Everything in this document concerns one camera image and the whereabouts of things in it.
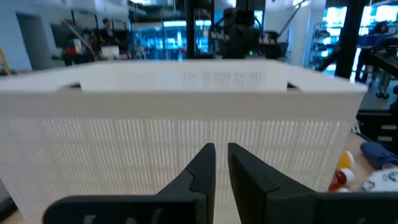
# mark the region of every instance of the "white plastic basket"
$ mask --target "white plastic basket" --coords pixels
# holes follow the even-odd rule
[[[326,190],[366,87],[270,60],[195,60],[93,63],[0,90],[0,177],[28,223],[68,195],[155,194],[206,142],[214,222],[240,223],[227,143]]]

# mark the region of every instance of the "table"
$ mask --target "table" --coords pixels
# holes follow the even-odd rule
[[[365,142],[365,140],[362,137],[359,137],[357,134],[350,133],[345,145],[345,150],[352,153],[355,158],[355,166],[352,169],[355,175],[355,183],[348,187],[350,191],[357,191],[361,182],[366,180],[366,178],[369,177],[374,171],[374,169],[369,165],[365,157],[362,155],[362,152],[359,148],[363,142]],[[21,213],[16,212],[2,224],[24,224],[24,219]]]
[[[355,166],[352,168],[355,175],[355,182],[348,187],[350,191],[358,191],[360,184],[374,172],[373,167],[362,155],[359,148],[363,142],[365,142],[365,140],[362,137],[357,134],[350,133],[345,145],[345,150],[352,153],[355,159]]]

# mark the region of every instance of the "blue cloth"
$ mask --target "blue cloth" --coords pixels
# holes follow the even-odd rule
[[[397,156],[377,142],[362,143],[361,151],[366,160],[376,170],[381,170],[383,165],[387,163],[398,165]]]

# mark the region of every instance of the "white container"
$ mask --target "white container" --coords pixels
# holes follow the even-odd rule
[[[83,91],[65,90],[76,82]],[[3,78],[0,90],[0,178],[28,223],[68,195],[155,194],[213,142],[214,223],[229,224],[227,143],[326,191],[366,87],[271,60],[140,60]]]
[[[101,52],[102,52],[102,56],[104,58],[118,58],[120,53],[119,53],[119,46],[104,46],[101,47]]]

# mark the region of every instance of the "slotted basket wall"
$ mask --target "slotted basket wall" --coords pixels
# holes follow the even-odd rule
[[[65,88],[77,82],[82,91]],[[155,194],[213,142],[214,223],[240,223],[227,143],[326,190],[365,92],[264,60],[103,62],[5,78],[0,178],[39,224],[68,195]]]

